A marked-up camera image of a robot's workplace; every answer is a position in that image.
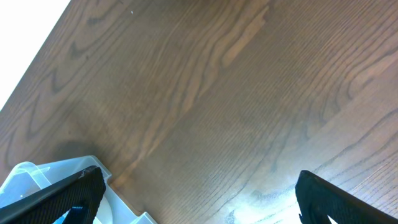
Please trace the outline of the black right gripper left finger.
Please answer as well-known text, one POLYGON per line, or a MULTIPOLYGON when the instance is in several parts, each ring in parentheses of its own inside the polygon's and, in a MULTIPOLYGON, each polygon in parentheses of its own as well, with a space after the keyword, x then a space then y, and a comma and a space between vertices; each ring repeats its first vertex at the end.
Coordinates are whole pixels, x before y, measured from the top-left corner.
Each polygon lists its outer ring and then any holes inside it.
POLYGON ((102 171, 89 166, 1 209, 1 223, 93 223, 106 191, 102 171))

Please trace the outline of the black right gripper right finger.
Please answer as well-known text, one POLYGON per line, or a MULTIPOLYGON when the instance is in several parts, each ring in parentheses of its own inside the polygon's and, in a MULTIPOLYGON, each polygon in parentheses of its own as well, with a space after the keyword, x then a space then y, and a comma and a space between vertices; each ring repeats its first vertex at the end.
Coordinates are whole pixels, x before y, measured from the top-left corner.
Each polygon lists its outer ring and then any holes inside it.
POLYGON ((303 224, 397 224, 397 219, 370 206, 308 170, 301 170, 295 195, 303 224))

